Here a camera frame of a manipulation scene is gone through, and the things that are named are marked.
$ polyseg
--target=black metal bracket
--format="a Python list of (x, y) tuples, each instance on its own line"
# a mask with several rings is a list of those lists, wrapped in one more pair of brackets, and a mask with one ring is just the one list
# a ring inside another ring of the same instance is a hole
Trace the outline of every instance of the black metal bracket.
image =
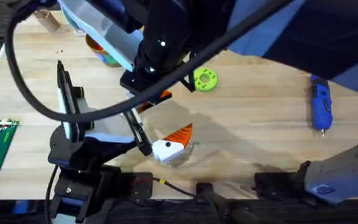
[[(141, 94), (142, 91), (146, 90), (153, 84), (154, 82), (146, 79), (146, 77), (136, 72), (130, 72), (128, 70), (124, 72), (120, 79), (120, 85), (125, 89), (129, 90), (129, 92), (135, 96)], [(169, 94), (168, 96), (161, 98), (161, 94), (162, 93), (152, 97), (151, 99), (149, 99), (149, 102), (153, 105), (157, 105), (172, 97), (172, 94)]]
[(188, 79), (189, 79), (189, 82), (187, 82), (185, 80), (185, 78), (181, 78), (180, 79), (180, 82), (190, 91), (190, 92), (194, 92), (196, 91), (196, 85), (194, 83), (194, 75), (193, 74), (190, 74), (188, 75)]
[(136, 147), (135, 141), (116, 143), (84, 138), (81, 142), (71, 142), (66, 138), (63, 126), (59, 126), (52, 133), (49, 144), (51, 150), (48, 161), (75, 170), (98, 169), (105, 162)]
[(259, 198), (279, 202), (301, 202), (306, 205), (327, 205), (314, 195), (305, 191), (305, 176), (310, 161), (301, 164), (297, 172), (265, 172), (254, 175)]
[(152, 145), (148, 139), (145, 130), (143, 129), (142, 123), (139, 123), (135, 117), (135, 114), (130, 111), (124, 112), (124, 116), (128, 121), (129, 127), (133, 135), (135, 136), (135, 142), (139, 150), (143, 155), (148, 156), (152, 153)]
[(149, 199), (152, 196), (151, 173), (122, 173), (119, 167), (102, 166), (94, 172), (60, 168), (50, 215), (76, 217), (77, 223), (102, 210), (110, 198)]

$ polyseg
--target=wire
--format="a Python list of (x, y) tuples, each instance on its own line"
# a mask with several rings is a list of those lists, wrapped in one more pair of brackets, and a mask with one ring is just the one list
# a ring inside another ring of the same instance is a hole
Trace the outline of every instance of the wire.
[(57, 168), (58, 168), (57, 165), (55, 165), (55, 168), (53, 168), (52, 174), (49, 179), (48, 187), (47, 187), (47, 193), (45, 195), (44, 213), (45, 213), (46, 224), (52, 224), (52, 221), (50, 219), (50, 214), (49, 214), (49, 197), (50, 197), (50, 191), (52, 189), (53, 180), (55, 179), (55, 176), (56, 176)]
[(292, 0), (273, 0), (268, 4), (262, 6), (258, 11), (245, 18), (242, 22), (238, 23), (231, 30), (227, 31), (220, 38), (214, 40), (211, 44), (205, 47), (204, 50), (198, 52), (193, 59), (187, 63), (179, 66), (175, 71), (166, 75), (156, 84), (143, 91), (141, 94), (132, 97), (129, 100), (123, 101), (116, 105), (109, 106), (107, 108), (81, 114), (63, 114), (52, 111), (43, 105), (25, 84), (23, 77), (20, 73), (19, 66), (14, 53), (13, 35), (16, 25), (29, 17), (34, 11), (33, 9), (21, 8), (16, 12), (15, 16), (11, 17), (9, 25), (5, 33), (5, 49), (9, 62), (9, 68), (11, 69), (13, 79), (22, 93), (23, 97), (30, 103), (30, 105), (39, 113), (45, 115), (48, 118), (57, 121), (66, 121), (71, 123), (96, 121), (99, 119), (114, 116), (124, 111), (135, 108), (137, 105), (146, 102), (149, 98), (159, 94), (161, 91), (166, 90), (170, 86), (174, 85), (181, 78), (187, 74), (193, 72), (194, 69), (201, 66), (203, 63), (214, 57), (220, 51), (224, 50), (229, 44), (237, 40), (240, 36), (260, 24), (264, 19), (268, 18), (272, 14), (276, 13), (281, 8), (285, 7)]
[(204, 197), (204, 198), (208, 202), (209, 206), (211, 207), (212, 213), (214, 214), (214, 216), (218, 220), (218, 222), (224, 223), (224, 220), (222, 220), (222, 217), (220, 216), (219, 211), (215, 206), (215, 203), (209, 197)]
[(196, 195), (194, 195), (194, 194), (192, 194), (192, 193), (189, 193), (189, 192), (187, 192), (187, 191), (185, 191), (185, 190), (182, 190), (182, 189), (178, 188), (177, 186), (175, 186), (175, 185), (169, 183), (169, 182), (166, 181), (166, 180), (163, 180), (163, 179), (160, 179), (160, 178), (156, 178), (156, 177), (153, 177), (153, 180), (156, 181), (156, 182), (158, 182), (158, 183), (160, 183), (160, 184), (165, 184), (166, 186), (168, 186), (168, 187), (172, 188), (173, 190), (176, 190), (177, 192), (180, 192), (180, 193), (182, 193), (182, 194), (184, 194), (184, 195), (190, 196), (190, 197), (192, 197), (192, 198), (196, 198), (196, 197), (197, 197)]

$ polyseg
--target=green gear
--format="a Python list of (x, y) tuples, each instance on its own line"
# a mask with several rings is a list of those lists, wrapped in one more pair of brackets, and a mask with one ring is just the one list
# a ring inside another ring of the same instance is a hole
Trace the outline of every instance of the green gear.
[(218, 84), (218, 76), (211, 69), (200, 67), (194, 71), (194, 83), (197, 91), (208, 92)]

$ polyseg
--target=white plastic piece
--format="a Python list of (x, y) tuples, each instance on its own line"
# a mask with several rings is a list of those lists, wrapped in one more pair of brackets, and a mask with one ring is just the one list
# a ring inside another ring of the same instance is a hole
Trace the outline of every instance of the white plastic piece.
[(74, 36), (76, 36), (76, 37), (84, 37), (84, 36), (86, 36), (85, 32), (82, 31), (82, 30), (74, 30), (73, 33), (74, 33)]
[[(81, 113), (94, 111), (85, 99), (77, 100)], [(130, 143), (134, 135), (122, 114), (94, 121), (94, 129), (86, 131), (85, 137), (92, 137), (102, 142)]]
[[(126, 91), (125, 95), (127, 96), (128, 99), (134, 97), (134, 95), (132, 93), (130, 93), (130, 91)], [(137, 110), (135, 108), (132, 108), (132, 112), (135, 116), (136, 122), (140, 125), (140, 128), (143, 130), (143, 133), (144, 133), (145, 137), (147, 138), (148, 142), (152, 142), (150, 140), (149, 135), (147, 134), (147, 131), (144, 127), (144, 123), (142, 122), (142, 118), (140, 118), (139, 113), (137, 112)]]
[[(63, 100), (62, 91), (59, 88), (57, 89), (57, 101), (59, 103), (59, 112), (64, 114), (67, 113)], [(71, 134), (70, 124), (68, 122), (63, 122), (63, 128), (65, 130), (66, 138), (70, 139), (70, 134)]]
[(143, 39), (139, 30), (127, 34), (85, 0), (58, 0), (65, 15), (92, 37), (110, 56), (132, 72)]
[(0, 121), (0, 125), (12, 125), (13, 122), (12, 121)]
[(182, 155), (185, 151), (185, 147), (181, 143), (161, 139), (152, 144), (152, 149), (154, 158), (164, 164)]

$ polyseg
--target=wooden tabletop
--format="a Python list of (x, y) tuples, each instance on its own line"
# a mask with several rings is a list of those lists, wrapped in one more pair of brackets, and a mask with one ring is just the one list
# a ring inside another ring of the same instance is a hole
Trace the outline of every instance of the wooden tabletop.
[[(57, 60), (75, 85), (84, 86), (90, 106), (103, 108), (125, 99), (119, 79), (123, 68), (105, 66), (63, 24), (48, 33), (33, 18), (16, 29), (16, 57), (25, 82), (36, 97), (57, 110)], [(146, 111), (142, 119), (153, 138), (193, 123), (186, 154), (169, 166), (139, 150), (109, 164), (123, 170), (147, 171), (183, 189), (213, 182), (225, 197), (254, 198), (255, 172), (297, 170), (305, 160), (325, 159), (358, 143), (358, 93), (330, 83), (334, 122), (322, 138), (310, 128), (309, 75), (279, 63), (223, 52), (206, 67), (219, 76), (209, 93), (190, 93), (181, 84), (173, 98)], [(49, 138), (59, 125), (36, 112), (19, 93), (3, 55), (0, 61), (0, 119), (19, 120), (0, 171), (0, 199), (44, 198), (53, 165), (47, 161)], [(164, 185), (154, 185), (154, 198), (185, 198)]]

